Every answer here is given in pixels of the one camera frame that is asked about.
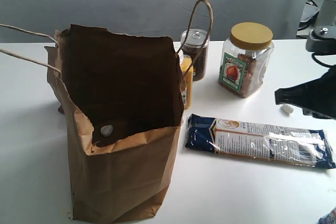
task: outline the packaged snack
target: packaged snack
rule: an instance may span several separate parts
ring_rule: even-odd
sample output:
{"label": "packaged snack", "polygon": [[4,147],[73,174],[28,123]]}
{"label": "packaged snack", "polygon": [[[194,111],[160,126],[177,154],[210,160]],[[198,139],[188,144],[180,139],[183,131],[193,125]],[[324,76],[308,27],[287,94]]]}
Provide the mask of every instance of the packaged snack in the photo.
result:
{"label": "packaged snack", "polygon": [[328,215],[320,218],[318,224],[336,224],[336,208],[334,208]]}
{"label": "packaged snack", "polygon": [[206,118],[188,118],[185,147],[272,162],[332,169],[332,149],[323,130],[306,130]]}

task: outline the snack jar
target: snack jar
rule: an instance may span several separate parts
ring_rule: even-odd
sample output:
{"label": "snack jar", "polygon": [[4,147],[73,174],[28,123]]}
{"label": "snack jar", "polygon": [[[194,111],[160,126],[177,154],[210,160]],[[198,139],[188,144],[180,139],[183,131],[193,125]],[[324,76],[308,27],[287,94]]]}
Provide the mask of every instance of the snack jar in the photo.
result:
{"label": "snack jar", "polygon": [[[180,58],[180,67],[182,74],[184,75],[188,69],[188,67],[191,65],[192,60],[188,55],[183,55],[183,51],[180,51],[178,54]],[[184,105],[184,109],[188,109],[191,105],[191,97],[193,93],[193,67],[191,67],[185,76],[185,82],[186,87],[181,92],[182,101]]]}
{"label": "snack jar", "polygon": [[272,38],[271,29],[262,24],[235,25],[223,44],[219,84],[242,98],[257,91],[274,50]]}
{"label": "snack jar", "polygon": [[[183,43],[187,31],[181,34],[181,43]],[[193,60],[197,53],[201,50],[201,54],[194,64],[193,81],[199,81],[205,76],[206,60],[208,55],[209,39],[202,48],[202,44],[206,37],[206,31],[201,29],[190,29],[187,40],[182,47],[183,54],[190,56]]]}

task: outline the white small object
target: white small object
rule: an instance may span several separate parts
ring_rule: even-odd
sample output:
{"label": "white small object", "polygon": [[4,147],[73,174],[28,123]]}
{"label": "white small object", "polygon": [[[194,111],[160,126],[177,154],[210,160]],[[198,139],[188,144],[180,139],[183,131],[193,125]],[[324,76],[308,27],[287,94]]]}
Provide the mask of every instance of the white small object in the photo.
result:
{"label": "white small object", "polygon": [[100,134],[104,137],[108,137],[112,134],[113,126],[112,125],[105,125],[100,128]]}
{"label": "white small object", "polygon": [[291,114],[293,113],[294,109],[289,106],[288,104],[284,104],[283,106],[281,106],[282,111],[284,111],[286,114]]}

